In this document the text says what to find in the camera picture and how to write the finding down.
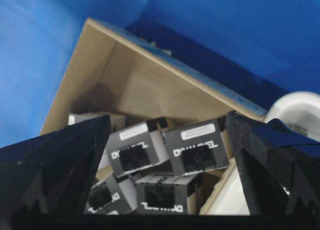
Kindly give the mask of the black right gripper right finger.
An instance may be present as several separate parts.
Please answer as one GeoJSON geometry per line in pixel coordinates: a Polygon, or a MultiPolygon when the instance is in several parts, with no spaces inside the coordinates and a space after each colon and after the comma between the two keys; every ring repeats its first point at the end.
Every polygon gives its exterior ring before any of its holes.
{"type": "Polygon", "coordinates": [[[268,230],[320,227],[320,143],[281,120],[267,123],[235,111],[225,117],[249,210],[248,222],[268,230]]]}

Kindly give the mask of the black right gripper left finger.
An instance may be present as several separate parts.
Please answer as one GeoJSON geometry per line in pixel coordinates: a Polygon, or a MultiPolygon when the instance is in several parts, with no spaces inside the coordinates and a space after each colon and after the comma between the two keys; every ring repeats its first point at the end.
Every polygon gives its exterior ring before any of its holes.
{"type": "Polygon", "coordinates": [[[0,227],[84,213],[111,134],[107,114],[0,149],[0,227]]]}

